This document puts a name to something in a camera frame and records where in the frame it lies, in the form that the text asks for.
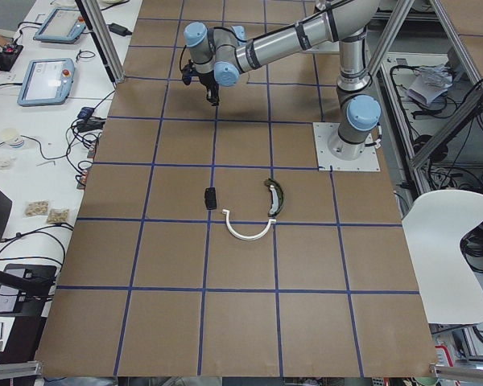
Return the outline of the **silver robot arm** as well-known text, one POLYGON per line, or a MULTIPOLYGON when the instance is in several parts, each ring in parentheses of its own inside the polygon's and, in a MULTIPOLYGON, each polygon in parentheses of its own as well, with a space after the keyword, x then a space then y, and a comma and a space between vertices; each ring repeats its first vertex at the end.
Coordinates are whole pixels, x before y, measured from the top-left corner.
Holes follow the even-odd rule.
POLYGON ((366 28, 378 6, 377 1, 318 1, 314 14, 251 39, 246 38, 242 26, 190 23, 184 39, 191 58, 180 69, 182 81, 190 84, 197 78, 206 89, 207 101, 217 106, 220 88, 235 85, 241 74, 325 42, 337 43, 341 122, 327 146, 336 158, 354 161, 362 155, 382 112, 379 103, 365 92, 372 79, 365 63, 366 28))

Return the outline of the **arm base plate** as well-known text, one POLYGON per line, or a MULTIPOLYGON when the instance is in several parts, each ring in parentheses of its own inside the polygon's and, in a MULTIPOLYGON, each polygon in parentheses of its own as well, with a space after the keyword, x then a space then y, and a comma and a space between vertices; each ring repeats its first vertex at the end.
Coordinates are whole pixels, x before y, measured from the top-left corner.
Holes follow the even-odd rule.
POLYGON ((368 133, 360 144, 349 144, 339 137, 336 122, 313 122, 318 170, 344 172, 379 172, 377 145, 368 133))

